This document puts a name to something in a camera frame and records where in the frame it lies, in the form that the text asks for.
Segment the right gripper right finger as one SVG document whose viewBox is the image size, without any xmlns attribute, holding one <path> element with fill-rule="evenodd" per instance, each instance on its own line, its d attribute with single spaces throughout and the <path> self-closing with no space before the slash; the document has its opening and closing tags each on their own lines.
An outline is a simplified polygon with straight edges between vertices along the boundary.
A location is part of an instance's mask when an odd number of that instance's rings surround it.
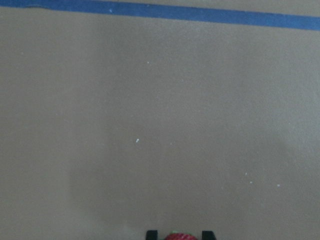
<svg viewBox="0 0 320 240">
<path fill-rule="evenodd" d="M 215 233 L 211 230 L 203 230 L 201 233 L 201 240 L 217 240 Z"/>
</svg>

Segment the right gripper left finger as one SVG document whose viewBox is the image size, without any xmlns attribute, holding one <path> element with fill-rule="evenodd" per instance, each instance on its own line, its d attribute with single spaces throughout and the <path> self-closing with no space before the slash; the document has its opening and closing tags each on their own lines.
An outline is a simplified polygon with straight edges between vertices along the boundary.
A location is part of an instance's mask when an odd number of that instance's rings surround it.
<svg viewBox="0 0 320 240">
<path fill-rule="evenodd" d="M 145 234 L 145 240 L 158 240 L 158 231 L 147 230 Z"/>
</svg>

